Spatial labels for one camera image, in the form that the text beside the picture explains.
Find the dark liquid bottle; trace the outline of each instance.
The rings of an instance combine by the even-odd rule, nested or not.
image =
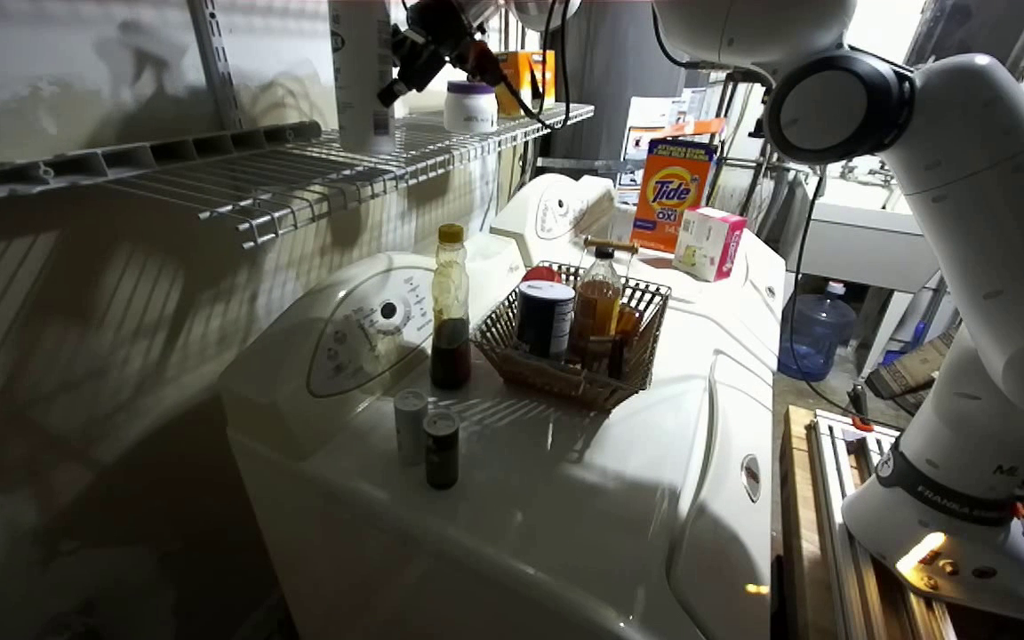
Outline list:
[[[464,233],[460,225],[438,228],[438,273],[434,273],[434,362],[431,385],[460,391],[468,385],[468,272]]]

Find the orange box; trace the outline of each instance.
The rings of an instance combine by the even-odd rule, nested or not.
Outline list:
[[[553,51],[508,51],[498,61],[524,105],[538,109],[553,105]],[[502,116],[524,116],[506,84],[498,84],[498,109]]]
[[[675,254],[683,215],[705,202],[713,159],[707,142],[652,140],[628,242]]]

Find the wicker basket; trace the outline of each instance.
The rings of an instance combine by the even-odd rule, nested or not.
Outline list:
[[[578,282],[578,267],[547,263],[565,286]],[[669,307],[669,288],[624,276],[622,302],[635,308],[639,332],[622,350],[622,378],[583,371],[578,362],[538,358],[517,340],[520,292],[512,288],[476,326],[474,340],[506,385],[530,388],[552,400],[613,408],[645,391],[654,371],[658,332]]]

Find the white appliance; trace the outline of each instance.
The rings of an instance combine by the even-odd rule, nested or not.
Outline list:
[[[423,257],[357,263],[225,372],[297,634],[767,636],[781,259],[749,240],[729,282],[683,286],[652,388],[607,417],[506,388],[476,352],[474,385],[438,400],[463,420],[451,492],[398,461],[390,420],[427,388],[431,273]],[[474,300],[520,276],[493,273],[474,272]]]

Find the wire shelf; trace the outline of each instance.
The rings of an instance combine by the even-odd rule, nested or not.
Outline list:
[[[517,116],[486,135],[447,135],[441,115],[398,122],[396,158],[357,158],[314,122],[203,135],[154,145],[88,150],[38,165],[5,165],[0,195],[31,195],[71,186],[191,211],[207,225],[232,225],[243,250],[271,244],[316,225],[335,205],[431,182],[486,154],[526,145],[559,124],[590,122],[594,106],[543,109],[543,124]]]

